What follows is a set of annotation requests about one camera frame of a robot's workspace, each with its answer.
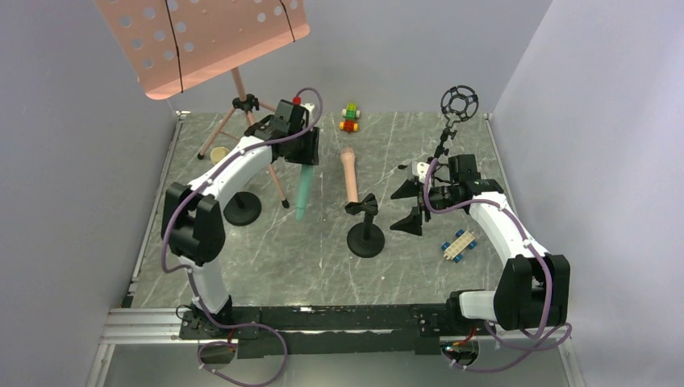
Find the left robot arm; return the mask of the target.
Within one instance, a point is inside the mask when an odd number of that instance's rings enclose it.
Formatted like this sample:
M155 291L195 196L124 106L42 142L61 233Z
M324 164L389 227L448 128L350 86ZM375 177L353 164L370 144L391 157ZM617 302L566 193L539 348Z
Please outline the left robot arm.
M166 273L186 272L193 306L219 325L230 325L232 301L218 268L225 223L245 226L261 214L261 201L244 186L280 158L316 164L318 130L299 97L282 99L274 113L254 123L239 143L208 172L165 193L161 264Z

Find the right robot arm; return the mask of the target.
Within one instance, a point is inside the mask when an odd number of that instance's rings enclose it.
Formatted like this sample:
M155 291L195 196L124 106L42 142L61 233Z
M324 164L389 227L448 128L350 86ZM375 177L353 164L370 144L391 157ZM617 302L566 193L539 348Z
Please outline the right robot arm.
M481 320L506 331L525 331L534 339L546 327L559 327L567 318L569 261L537 242L514 214L502 186L482 177L474 155L452 156L443 166L448 180L435 172L438 160L404 165L407 179L392 199L417 199L410 214L392 230L422 235L433 214L463 210L494 246L503 272L495 290L461 290L448 304L457 321Z

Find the yellow toy microphone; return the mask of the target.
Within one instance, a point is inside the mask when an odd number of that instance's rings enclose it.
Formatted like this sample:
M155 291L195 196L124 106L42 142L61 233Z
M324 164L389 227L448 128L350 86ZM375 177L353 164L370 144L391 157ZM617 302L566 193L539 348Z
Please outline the yellow toy microphone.
M221 160L227 157L230 150L225 147L215 147L210 152L210 160L212 164L218 164Z

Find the green toy microphone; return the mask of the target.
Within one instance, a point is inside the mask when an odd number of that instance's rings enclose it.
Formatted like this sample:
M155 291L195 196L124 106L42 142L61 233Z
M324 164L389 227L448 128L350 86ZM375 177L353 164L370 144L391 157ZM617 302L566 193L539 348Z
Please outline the green toy microphone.
M295 219L297 221L303 220L309 201L309 194L311 191L311 186L313 184L314 175L314 165L301 166L298 191L295 200Z

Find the black mic stand with clip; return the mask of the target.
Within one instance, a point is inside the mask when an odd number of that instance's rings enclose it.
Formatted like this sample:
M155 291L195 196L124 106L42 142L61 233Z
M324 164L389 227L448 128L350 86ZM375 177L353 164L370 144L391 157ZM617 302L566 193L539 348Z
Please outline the black mic stand with clip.
M364 215L363 221L353 225L348 231L346 241L350 252L361 258L377 256L385 246L385 236L374 223L379 212L375 195L369 193L360 202L350 202L344 210L350 215Z

